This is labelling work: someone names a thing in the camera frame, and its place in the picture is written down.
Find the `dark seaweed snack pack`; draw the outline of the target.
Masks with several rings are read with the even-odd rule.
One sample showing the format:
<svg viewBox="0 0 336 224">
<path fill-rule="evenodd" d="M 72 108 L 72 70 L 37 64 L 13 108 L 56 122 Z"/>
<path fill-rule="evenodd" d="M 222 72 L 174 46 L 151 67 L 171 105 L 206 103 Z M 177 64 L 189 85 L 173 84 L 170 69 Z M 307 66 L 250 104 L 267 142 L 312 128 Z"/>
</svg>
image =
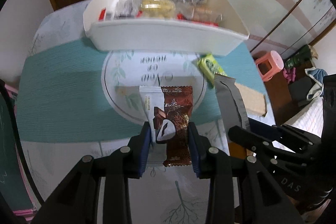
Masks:
<svg viewBox="0 0 336 224">
<path fill-rule="evenodd" d="M 136 0 L 119 0 L 114 10 L 115 19 L 135 18 L 139 12 Z"/>
</svg>

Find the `white plastic bin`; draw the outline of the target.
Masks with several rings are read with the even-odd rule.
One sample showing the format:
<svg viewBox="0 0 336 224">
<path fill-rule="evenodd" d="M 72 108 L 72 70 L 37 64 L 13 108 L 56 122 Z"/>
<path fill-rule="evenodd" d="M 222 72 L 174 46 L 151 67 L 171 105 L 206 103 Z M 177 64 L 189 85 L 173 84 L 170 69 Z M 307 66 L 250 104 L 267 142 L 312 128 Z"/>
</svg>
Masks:
<svg viewBox="0 0 336 224">
<path fill-rule="evenodd" d="M 100 51 L 144 50 L 213 53 L 225 56 L 249 38 L 228 0 L 206 0 L 222 15 L 218 26 L 177 18 L 114 18 L 119 0 L 91 0 L 83 13 L 85 34 Z"/>
</svg>

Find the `blue white cloth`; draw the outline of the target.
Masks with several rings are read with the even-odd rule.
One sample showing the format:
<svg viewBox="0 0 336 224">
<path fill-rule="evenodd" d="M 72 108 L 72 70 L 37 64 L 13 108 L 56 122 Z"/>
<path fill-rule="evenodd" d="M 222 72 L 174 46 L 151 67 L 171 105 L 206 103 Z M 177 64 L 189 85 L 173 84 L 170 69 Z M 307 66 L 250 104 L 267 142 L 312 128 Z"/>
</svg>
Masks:
<svg viewBox="0 0 336 224">
<path fill-rule="evenodd" d="M 314 98 L 323 96 L 323 78 L 327 76 L 327 72 L 324 69 L 312 67 L 305 69 L 305 74 L 313 81 L 313 86 L 308 91 L 306 99 L 311 101 Z"/>
</svg>

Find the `green plant bag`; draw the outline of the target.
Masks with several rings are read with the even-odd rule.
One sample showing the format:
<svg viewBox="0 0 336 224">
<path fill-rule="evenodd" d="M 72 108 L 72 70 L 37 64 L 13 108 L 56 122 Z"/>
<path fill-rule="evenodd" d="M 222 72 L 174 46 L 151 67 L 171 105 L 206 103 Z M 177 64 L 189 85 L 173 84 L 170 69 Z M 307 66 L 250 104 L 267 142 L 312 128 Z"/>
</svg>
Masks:
<svg viewBox="0 0 336 224">
<path fill-rule="evenodd" d="M 307 44 L 302 46 L 296 53 L 287 58 L 284 62 L 284 67 L 286 69 L 296 68 L 315 57 L 318 58 L 317 51 L 313 46 Z"/>
</svg>

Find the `grey foil packet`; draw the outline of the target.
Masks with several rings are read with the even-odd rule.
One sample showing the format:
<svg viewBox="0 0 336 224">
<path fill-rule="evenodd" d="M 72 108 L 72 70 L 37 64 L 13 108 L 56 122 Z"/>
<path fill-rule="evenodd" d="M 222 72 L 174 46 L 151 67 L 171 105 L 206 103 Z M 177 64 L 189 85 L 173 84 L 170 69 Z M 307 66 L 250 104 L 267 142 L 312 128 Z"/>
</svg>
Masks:
<svg viewBox="0 0 336 224">
<path fill-rule="evenodd" d="M 216 74 L 214 84 L 226 133 L 234 126 L 250 130 L 248 115 L 235 79 Z"/>
</svg>

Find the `teal and white tablecloth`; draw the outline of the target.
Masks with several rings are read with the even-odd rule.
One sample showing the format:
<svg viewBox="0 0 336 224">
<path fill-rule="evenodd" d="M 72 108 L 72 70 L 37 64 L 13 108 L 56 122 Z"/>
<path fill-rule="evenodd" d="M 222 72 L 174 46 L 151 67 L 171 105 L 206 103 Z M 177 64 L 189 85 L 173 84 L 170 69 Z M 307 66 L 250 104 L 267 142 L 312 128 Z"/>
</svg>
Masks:
<svg viewBox="0 0 336 224">
<path fill-rule="evenodd" d="M 17 123 L 30 172 L 46 200 L 85 155 L 95 162 L 138 135 L 146 120 L 139 86 L 190 85 L 191 121 L 212 146 L 242 156 L 225 133 L 215 89 L 197 67 L 199 53 L 181 51 L 100 52 L 85 36 L 83 12 L 91 0 L 53 12 L 39 26 L 19 85 Z M 266 96 L 266 117 L 274 124 L 266 89 L 245 44 L 215 56 L 236 82 Z M 132 223 L 205 223 L 210 180 L 196 178 L 191 165 L 150 162 L 129 179 Z"/>
</svg>

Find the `yellow rice cracker pack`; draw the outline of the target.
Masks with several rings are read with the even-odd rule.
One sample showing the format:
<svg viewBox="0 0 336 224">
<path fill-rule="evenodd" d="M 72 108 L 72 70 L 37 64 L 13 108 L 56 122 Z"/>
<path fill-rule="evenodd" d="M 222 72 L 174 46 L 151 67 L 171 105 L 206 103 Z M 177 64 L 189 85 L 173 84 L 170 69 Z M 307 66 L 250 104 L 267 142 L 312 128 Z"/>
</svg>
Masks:
<svg viewBox="0 0 336 224">
<path fill-rule="evenodd" d="M 141 0 L 137 16 L 171 19 L 175 17 L 175 9 L 171 0 Z"/>
</svg>

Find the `brown chocolate wrapper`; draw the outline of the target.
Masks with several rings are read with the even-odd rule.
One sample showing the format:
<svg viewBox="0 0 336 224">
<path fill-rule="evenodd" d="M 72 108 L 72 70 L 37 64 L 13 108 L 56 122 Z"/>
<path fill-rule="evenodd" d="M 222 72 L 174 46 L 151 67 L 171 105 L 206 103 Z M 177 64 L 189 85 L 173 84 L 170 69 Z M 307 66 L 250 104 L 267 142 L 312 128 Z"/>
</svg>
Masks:
<svg viewBox="0 0 336 224">
<path fill-rule="evenodd" d="M 164 110 L 167 120 L 174 125 L 174 136 L 166 141 L 165 167 L 191 164 L 187 143 L 187 128 L 193 110 L 193 87 L 162 87 L 165 97 Z"/>
</svg>

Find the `pink plastic stool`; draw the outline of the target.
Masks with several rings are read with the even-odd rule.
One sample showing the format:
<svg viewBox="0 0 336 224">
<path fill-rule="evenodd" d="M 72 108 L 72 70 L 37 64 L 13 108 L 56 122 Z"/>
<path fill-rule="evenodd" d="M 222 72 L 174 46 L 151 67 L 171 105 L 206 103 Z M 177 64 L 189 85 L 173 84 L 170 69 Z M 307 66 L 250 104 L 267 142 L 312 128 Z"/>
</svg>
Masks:
<svg viewBox="0 0 336 224">
<path fill-rule="evenodd" d="M 263 82 L 268 82 L 274 75 L 284 69 L 284 61 L 276 51 L 270 51 L 255 61 Z"/>
</svg>

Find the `green candy packet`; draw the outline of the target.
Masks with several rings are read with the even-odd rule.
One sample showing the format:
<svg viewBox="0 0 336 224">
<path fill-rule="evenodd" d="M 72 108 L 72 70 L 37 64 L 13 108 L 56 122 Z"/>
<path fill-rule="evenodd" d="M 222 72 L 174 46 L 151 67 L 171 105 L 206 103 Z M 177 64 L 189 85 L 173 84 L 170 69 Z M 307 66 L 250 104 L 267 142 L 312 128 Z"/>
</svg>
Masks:
<svg viewBox="0 0 336 224">
<path fill-rule="evenodd" d="M 227 76 L 224 69 L 212 54 L 207 54 L 201 57 L 198 60 L 197 65 L 201 72 L 205 75 L 206 79 L 212 84 L 214 84 L 216 74 Z"/>
</svg>

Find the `red-edged cracker snack pack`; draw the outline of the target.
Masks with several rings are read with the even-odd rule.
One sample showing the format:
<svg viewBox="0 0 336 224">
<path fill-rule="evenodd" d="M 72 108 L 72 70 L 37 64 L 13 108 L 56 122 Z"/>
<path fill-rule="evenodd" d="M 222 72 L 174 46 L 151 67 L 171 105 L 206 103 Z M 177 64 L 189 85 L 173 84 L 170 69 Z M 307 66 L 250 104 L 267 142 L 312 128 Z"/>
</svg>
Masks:
<svg viewBox="0 0 336 224">
<path fill-rule="evenodd" d="M 218 27 L 223 21 L 223 16 L 206 7 L 185 7 L 179 9 L 176 19 Z"/>
</svg>

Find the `green chalkboard pink frame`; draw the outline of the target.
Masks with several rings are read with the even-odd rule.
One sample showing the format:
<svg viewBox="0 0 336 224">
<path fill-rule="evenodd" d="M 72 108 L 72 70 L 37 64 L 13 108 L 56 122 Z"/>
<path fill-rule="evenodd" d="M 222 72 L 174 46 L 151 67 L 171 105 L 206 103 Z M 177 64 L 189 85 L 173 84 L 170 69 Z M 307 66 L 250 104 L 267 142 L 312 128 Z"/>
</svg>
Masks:
<svg viewBox="0 0 336 224">
<path fill-rule="evenodd" d="M 17 152 L 17 123 L 14 107 L 4 84 L 1 84 L 1 195 L 17 216 L 35 211 L 23 179 Z"/>
</svg>

